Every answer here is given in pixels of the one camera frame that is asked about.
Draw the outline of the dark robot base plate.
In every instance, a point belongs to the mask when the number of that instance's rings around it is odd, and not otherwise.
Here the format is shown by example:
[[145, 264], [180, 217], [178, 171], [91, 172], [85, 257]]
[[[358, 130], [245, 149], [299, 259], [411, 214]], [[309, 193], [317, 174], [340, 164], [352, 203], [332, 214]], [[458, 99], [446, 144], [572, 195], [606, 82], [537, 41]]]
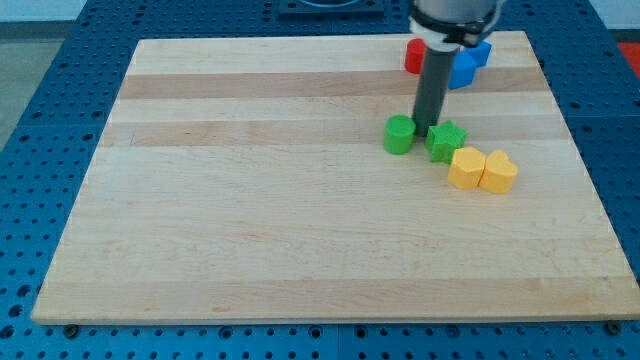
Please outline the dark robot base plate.
[[276, 0], [281, 18], [298, 16], [382, 16], [385, 0]]

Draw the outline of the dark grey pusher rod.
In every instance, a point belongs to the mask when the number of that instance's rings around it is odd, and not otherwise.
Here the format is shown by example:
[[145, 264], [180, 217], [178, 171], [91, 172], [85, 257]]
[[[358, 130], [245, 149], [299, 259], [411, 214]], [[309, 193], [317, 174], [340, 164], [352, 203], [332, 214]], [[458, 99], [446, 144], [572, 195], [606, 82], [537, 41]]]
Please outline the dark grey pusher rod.
[[438, 123], [457, 53], [457, 47], [451, 51], [426, 48], [412, 113], [417, 137], [426, 137]]

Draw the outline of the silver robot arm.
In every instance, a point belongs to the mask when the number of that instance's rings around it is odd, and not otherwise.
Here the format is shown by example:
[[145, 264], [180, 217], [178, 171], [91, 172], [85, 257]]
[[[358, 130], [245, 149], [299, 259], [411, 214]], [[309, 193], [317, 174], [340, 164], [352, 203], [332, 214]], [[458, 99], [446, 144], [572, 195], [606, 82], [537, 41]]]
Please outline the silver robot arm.
[[409, 30], [426, 45], [412, 118], [425, 137], [438, 123], [457, 53], [491, 34], [504, 0], [411, 0]]

